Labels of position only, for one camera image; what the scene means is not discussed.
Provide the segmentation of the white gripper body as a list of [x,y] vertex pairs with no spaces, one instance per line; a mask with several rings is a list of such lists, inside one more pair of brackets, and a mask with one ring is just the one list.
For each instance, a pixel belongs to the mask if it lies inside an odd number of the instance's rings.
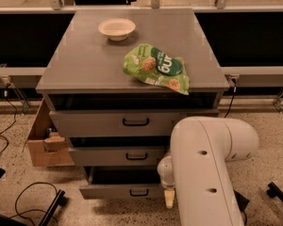
[[175,188],[174,170],[170,153],[166,153],[159,161],[157,171],[164,188]]

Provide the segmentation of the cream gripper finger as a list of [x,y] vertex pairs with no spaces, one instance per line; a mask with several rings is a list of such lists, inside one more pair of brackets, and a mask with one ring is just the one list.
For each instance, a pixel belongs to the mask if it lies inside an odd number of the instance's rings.
[[165,205],[168,209],[174,207],[175,201],[175,190],[173,188],[168,188],[164,190]]

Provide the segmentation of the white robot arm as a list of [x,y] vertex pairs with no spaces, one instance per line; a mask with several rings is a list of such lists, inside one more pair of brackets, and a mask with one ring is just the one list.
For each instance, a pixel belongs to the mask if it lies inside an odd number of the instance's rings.
[[244,226],[225,163],[250,158],[258,145],[245,121],[189,117],[175,125],[158,174],[166,205],[177,199],[181,226]]

